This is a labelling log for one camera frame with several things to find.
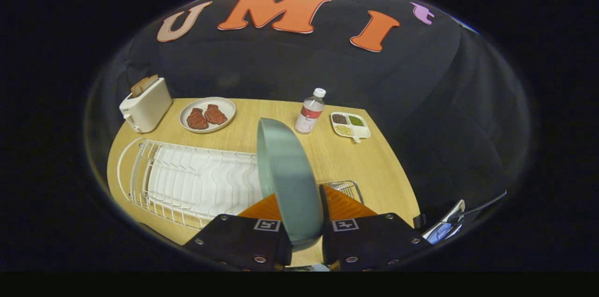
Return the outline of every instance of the bread slice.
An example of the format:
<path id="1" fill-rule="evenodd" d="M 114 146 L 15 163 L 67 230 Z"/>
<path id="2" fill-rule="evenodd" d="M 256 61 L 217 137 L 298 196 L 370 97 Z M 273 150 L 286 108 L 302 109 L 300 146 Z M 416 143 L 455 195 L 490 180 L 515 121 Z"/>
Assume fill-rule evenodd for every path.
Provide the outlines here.
<path id="1" fill-rule="evenodd" d="M 143 94 L 148 88 L 152 86 L 152 84 L 158 81 L 158 75 L 153 75 L 150 77 L 144 77 L 141 81 L 137 82 L 133 88 L 131 88 L 131 93 L 133 97 L 139 97 Z"/>

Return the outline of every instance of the wire rack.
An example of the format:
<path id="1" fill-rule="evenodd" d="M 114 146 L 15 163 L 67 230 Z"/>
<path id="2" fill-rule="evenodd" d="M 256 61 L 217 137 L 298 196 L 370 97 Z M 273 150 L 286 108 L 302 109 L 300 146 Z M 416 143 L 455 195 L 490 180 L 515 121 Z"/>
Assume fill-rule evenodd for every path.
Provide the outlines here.
<path id="1" fill-rule="evenodd" d="M 136 142 L 139 151 L 129 187 L 120 179 L 120 165 Z M 263 198 L 257 155 L 211 150 L 139 138 L 123 150 L 117 179 L 128 201 L 183 226 L 202 229 L 218 214 L 237 215 Z M 332 182 L 332 188 L 364 203 L 358 184 Z"/>

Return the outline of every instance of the orange letter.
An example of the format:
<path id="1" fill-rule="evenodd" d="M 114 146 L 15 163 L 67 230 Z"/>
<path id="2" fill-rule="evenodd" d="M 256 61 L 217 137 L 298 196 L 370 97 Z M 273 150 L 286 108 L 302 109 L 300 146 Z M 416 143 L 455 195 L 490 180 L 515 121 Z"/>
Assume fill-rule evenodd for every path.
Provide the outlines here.
<path id="1" fill-rule="evenodd" d="M 280 21 L 272 24 L 276 30 L 294 31 L 295 33 L 312 33 L 310 24 L 318 7 L 331 0 L 239 0 L 231 15 L 219 24 L 220 30 L 242 29 L 248 25 L 243 18 L 248 11 L 256 28 L 262 28 L 277 15 L 284 13 Z"/>
<path id="2" fill-rule="evenodd" d="M 364 27 L 362 33 L 349 39 L 349 42 L 362 49 L 379 52 L 383 50 L 383 46 L 380 43 L 383 42 L 385 35 L 389 33 L 391 27 L 399 27 L 400 23 L 391 16 L 381 12 L 368 11 L 368 14 L 370 14 L 370 21 Z"/>
<path id="3" fill-rule="evenodd" d="M 204 7 L 210 5 L 211 3 L 212 1 L 208 1 L 204 2 L 201 5 L 197 5 L 196 7 L 190 8 L 189 15 L 185 19 L 185 22 L 183 22 L 183 25 L 175 31 L 171 31 L 171 27 L 173 26 L 175 20 L 177 20 L 177 18 L 184 12 L 180 12 L 173 16 L 169 16 L 164 20 L 162 27 L 160 27 L 156 39 L 158 39 L 158 41 L 160 41 L 161 43 L 167 43 L 168 41 L 172 41 L 174 39 L 182 37 L 183 35 L 185 35 L 185 33 L 189 31 L 191 26 L 193 26 L 193 24 L 195 23 L 195 19 L 199 15 L 199 12 L 201 12 L 202 9 L 204 9 Z"/>

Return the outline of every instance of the purple cutout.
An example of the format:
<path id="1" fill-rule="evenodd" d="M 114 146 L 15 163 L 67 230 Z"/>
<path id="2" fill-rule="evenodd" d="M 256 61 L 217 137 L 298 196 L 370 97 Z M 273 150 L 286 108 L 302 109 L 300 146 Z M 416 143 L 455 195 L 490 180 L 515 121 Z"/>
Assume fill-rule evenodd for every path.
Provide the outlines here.
<path id="1" fill-rule="evenodd" d="M 434 15 L 432 15 L 432 13 L 428 10 L 428 8 L 418 5 L 417 3 L 413 3 L 411 2 L 412 5 L 414 5 L 414 10 L 412 11 L 414 13 L 414 16 L 422 21 L 425 24 L 432 24 L 431 20 L 428 20 L 428 16 L 430 15 L 431 17 L 435 17 Z"/>

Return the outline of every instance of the lentils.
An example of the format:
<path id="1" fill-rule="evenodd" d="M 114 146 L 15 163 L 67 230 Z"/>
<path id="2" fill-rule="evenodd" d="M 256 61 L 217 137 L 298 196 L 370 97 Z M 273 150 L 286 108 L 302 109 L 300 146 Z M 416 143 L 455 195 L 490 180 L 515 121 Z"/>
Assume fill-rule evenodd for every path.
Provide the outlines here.
<path id="1" fill-rule="evenodd" d="M 351 127 L 343 126 L 343 125 L 335 125 L 335 131 L 345 136 L 352 136 L 353 130 Z"/>
<path id="2" fill-rule="evenodd" d="M 355 116 L 349 116 L 349 121 L 351 122 L 352 125 L 355 125 L 355 126 L 364 126 L 364 123 L 362 123 L 362 121 L 360 120 L 360 118 L 357 118 Z"/>
<path id="3" fill-rule="evenodd" d="M 347 120 L 346 120 L 345 116 L 340 115 L 340 114 L 333 115 L 333 122 L 335 122 L 337 124 L 347 124 Z"/>

